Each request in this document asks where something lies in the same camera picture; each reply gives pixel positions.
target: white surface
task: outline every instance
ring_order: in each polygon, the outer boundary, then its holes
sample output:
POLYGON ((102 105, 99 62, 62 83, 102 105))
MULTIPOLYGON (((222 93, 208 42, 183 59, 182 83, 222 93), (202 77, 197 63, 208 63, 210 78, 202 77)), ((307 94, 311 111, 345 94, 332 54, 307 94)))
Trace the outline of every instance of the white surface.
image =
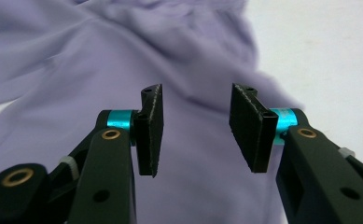
MULTIPOLYGON (((363 161, 363 1, 250 1, 259 68, 363 161)), ((286 216, 279 223, 287 223, 286 216)))

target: purple fabric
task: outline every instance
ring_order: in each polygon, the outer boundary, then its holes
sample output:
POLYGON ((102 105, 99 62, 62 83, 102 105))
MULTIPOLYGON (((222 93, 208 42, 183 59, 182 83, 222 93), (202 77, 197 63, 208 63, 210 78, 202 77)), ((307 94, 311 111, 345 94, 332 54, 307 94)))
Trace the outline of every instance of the purple fabric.
POLYGON ((101 110, 140 108, 140 90, 162 83, 159 173, 136 176, 139 223, 279 223, 281 151, 266 175, 249 172, 228 124, 231 83, 295 104, 257 73, 243 3, 0 0, 0 103, 16 100, 0 114, 0 172, 51 171, 101 110))

